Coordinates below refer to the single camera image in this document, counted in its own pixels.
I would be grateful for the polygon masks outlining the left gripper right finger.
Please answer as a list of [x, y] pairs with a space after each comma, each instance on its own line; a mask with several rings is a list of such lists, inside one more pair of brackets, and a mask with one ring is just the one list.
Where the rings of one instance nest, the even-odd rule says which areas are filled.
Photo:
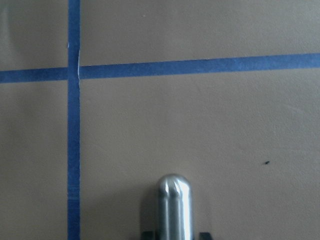
[[200, 232], [199, 240], [212, 240], [212, 235], [209, 232]]

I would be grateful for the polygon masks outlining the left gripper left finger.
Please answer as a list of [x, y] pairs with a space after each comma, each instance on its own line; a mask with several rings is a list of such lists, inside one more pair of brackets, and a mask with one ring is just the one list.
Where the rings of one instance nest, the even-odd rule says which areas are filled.
[[156, 240], [154, 231], [143, 231], [140, 235], [140, 240]]

